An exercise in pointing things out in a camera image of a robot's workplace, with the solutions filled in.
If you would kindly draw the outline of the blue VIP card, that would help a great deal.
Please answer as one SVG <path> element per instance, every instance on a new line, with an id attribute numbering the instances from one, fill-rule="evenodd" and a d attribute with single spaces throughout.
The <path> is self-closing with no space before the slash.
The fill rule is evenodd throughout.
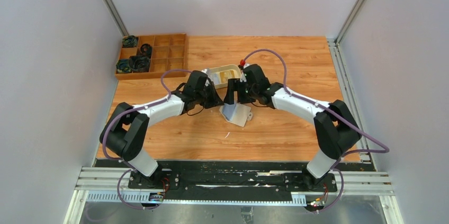
<path id="1" fill-rule="evenodd" d="M 235 112 L 236 103 L 234 104 L 224 104 L 221 109 L 222 115 L 225 117 L 227 121 L 231 121 Z"/>

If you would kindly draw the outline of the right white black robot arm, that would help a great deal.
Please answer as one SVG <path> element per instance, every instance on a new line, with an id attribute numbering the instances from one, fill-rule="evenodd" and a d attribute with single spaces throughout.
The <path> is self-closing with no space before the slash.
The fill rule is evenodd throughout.
<path id="1" fill-rule="evenodd" d="M 303 169 L 303 186 L 315 191 L 324 183 L 331 167 L 361 138 L 359 127 L 344 101 L 325 102 L 301 95 L 279 82 L 270 83 L 257 64 L 242 69 L 240 78 L 228 79 L 226 106 L 259 102 L 275 110 L 294 114 L 310 122 L 319 146 Z"/>

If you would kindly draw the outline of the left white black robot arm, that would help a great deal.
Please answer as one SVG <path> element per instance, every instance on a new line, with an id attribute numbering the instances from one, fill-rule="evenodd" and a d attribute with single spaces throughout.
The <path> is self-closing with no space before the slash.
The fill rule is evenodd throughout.
<path id="1" fill-rule="evenodd" d="M 224 105 L 212 80 L 199 70 L 191 71 L 186 82 L 173 91 L 168 90 L 158 100 L 137 105 L 119 103 L 100 135 L 104 156 L 121 160 L 139 172 L 148 188 L 159 187 L 161 168 L 143 147 L 147 129 L 168 118 L 187 114 L 197 105 L 204 109 Z"/>

